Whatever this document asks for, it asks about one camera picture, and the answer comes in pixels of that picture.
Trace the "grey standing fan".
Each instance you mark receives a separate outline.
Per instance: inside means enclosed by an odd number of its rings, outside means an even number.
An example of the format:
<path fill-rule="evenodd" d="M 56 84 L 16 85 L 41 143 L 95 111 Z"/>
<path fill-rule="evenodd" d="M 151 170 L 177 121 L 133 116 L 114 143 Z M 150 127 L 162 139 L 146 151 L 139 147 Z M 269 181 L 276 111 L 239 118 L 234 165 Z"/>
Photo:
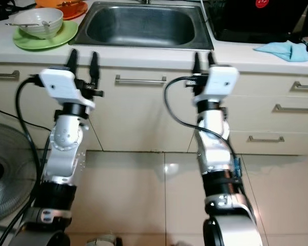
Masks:
<path fill-rule="evenodd" d="M 36 178 L 29 141 L 0 136 L 0 221 L 23 206 Z"/>

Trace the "white bowl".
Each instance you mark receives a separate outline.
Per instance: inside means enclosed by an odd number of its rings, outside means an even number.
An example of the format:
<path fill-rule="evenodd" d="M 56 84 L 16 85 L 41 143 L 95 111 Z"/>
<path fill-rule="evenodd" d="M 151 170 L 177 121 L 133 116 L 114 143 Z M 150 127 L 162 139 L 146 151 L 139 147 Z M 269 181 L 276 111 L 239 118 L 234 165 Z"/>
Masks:
<path fill-rule="evenodd" d="M 35 8 L 25 10 L 16 15 L 12 23 L 17 24 L 40 24 L 41 22 L 48 22 L 49 27 L 34 26 L 34 27 L 19 27 L 20 30 L 27 34 L 38 37 L 39 39 L 51 39 L 57 35 L 63 24 L 63 13 L 56 8 Z"/>

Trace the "orange plate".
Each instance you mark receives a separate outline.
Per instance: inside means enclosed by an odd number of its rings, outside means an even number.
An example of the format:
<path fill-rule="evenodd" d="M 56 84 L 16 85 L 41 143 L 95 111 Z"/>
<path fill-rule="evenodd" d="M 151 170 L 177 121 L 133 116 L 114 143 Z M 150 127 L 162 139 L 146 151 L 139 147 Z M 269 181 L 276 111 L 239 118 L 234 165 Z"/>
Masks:
<path fill-rule="evenodd" d="M 80 2 L 74 5 L 60 6 L 58 9 L 62 11 L 63 19 L 74 19 L 84 14 L 88 10 L 88 5 L 85 2 Z"/>

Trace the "green plate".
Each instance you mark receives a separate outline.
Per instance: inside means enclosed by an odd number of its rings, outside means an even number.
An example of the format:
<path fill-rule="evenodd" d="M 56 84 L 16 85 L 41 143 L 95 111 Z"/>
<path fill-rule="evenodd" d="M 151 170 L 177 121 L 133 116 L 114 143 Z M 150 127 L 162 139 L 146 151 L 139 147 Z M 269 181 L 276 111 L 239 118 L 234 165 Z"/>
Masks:
<path fill-rule="evenodd" d="M 22 30 L 15 30 L 12 35 L 13 44 L 20 49 L 36 51 L 62 46 L 68 43 L 79 30 L 79 24 L 71 20 L 63 21 L 63 25 L 57 35 L 51 39 L 37 39 L 33 35 L 27 34 Z"/>

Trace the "black induction cooker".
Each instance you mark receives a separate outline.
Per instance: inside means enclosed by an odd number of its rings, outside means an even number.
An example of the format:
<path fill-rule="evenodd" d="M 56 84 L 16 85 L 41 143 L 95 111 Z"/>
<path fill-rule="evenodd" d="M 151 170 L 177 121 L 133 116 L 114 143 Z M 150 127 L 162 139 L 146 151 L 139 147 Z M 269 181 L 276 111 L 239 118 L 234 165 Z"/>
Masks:
<path fill-rule="evenodd" d="M 220 42 L 299 42 L 295 31 L 308 0 L 200 0 L 213 37 Z"/>

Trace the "orange bowl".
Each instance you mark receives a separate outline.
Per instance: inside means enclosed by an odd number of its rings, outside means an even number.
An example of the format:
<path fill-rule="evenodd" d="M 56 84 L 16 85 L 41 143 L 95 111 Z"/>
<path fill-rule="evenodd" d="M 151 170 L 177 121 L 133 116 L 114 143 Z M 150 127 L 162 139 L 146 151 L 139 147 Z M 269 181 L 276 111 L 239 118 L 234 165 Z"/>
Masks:
<path fill-rule="evenodd" d="M 64 1 L 69 1 L 69 0 L 35 0 L 35 3 L 41 7 L 58 8 L 60 6 L 57 5 Z"/>

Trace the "stainless steel sink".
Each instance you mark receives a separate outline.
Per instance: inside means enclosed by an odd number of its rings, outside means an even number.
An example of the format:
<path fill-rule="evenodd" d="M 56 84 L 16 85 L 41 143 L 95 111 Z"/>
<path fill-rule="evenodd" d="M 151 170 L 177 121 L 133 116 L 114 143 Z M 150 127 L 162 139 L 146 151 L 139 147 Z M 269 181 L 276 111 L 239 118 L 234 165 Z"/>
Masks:
<path fill-rule="evenodd" d="M 94 2 L 70 45 L 212 51 L 198 6 Z"/>

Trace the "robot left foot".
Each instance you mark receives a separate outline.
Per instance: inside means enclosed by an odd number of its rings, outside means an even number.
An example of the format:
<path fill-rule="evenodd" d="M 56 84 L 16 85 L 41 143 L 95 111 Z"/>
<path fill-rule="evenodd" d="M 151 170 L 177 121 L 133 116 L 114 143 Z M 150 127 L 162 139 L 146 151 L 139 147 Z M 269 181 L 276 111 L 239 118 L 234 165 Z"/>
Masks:
<path fill-rule="evenodd" d="M 115 246 L 117 237 L 113 234 L 103 234 L 101 236 L 89 239 L 85 246 Z"/>

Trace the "light blue cloth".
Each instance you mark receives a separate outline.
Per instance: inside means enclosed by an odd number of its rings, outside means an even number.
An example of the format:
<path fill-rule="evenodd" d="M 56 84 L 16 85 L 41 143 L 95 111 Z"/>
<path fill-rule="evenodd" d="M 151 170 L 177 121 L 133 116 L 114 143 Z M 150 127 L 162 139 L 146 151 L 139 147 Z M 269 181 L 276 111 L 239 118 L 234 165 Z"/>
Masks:
<path fill-rule="evenodd" d="M 253 50 L 273 54 L 290 63 L 308 62 L 308 51 L 304 43 L 293 43 L 286 40 L 285 42 L 267 43 Z"/>

